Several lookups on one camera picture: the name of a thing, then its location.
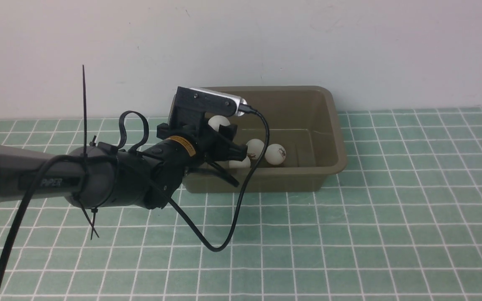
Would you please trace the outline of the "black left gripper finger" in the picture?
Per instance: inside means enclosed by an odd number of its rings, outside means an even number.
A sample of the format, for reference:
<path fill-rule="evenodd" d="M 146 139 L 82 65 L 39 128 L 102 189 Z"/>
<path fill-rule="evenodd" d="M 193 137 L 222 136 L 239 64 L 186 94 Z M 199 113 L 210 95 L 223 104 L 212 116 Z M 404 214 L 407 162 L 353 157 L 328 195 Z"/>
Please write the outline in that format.
<path fill-rule="evenodd" d="M 230 184 L 233 187 L 238 187 L 239 186 L 239 181 L 235 179 L 234 176 L 232 176 L 226 169 L 224 169 L 222 166 L 220 166 L 218 163 L 214 161 L 207 161 L 206 162 L 211 168 L 201 168 L 201 167 L 191 167 L 191 173 L 197 173 L 197 174 L 202 174 L 202 175 L 210 175 L 210 176 L 216 176 L 219 179 L 222 179 L 226 183 Z"/>
<path fill-rule="evenodd" d="M 234 144 L 233 140 L 235 139 L 237 128 L 238 126 L 236 124 L 230 124 L 227 126 L 219 125 L 219 128 L 217 130 L 217 144 Z"/>

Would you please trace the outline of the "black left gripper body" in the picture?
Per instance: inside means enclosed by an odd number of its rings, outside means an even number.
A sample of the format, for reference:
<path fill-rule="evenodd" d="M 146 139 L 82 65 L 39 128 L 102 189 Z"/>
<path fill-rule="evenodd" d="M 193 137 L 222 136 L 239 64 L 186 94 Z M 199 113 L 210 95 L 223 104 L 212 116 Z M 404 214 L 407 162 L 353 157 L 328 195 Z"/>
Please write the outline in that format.
<path fill-rule="evenodd" d="M 157 126 L 159 143 L 139 152 L 143 173 L 155 183 L 145 190 L 139 207 L 164 208 L 191 167 L 201 167 L 207 161 L 245 159 L 244 145 L 217 144 L 217 131 L 208 125 L 208 118 L 171 117 Z"/>

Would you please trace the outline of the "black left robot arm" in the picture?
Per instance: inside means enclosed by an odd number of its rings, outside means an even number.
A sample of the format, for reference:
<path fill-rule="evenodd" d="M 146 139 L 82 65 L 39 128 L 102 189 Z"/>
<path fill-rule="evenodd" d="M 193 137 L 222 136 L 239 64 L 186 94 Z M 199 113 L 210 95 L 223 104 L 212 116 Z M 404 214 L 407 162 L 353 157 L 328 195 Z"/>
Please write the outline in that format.
<path fill-rule="evenodd" d="M 61 156 L 0 145 L 0 203 L 19 200 L 33 189 L 33 199 L 65 197 L 73 206 L 85 209 L 164 208 L 186 174 L 201 172 L 205 163 L 213 165 L 213 175 L 239 185 L 218 167 L 220 161 L 246 158 L 246 145 L 233 142 L 236 125 L 220 126 L 216 131 L 203 115 L 193 122 L 164 122 L 157 126 L 160 141 L 140 151 L 149 139 L 149 123 L 140 116 L 142 139 L 124 149 L 128 138 L 125 121 L 130 113 L 119 118 L 118 145 L 91 142 Z"/>

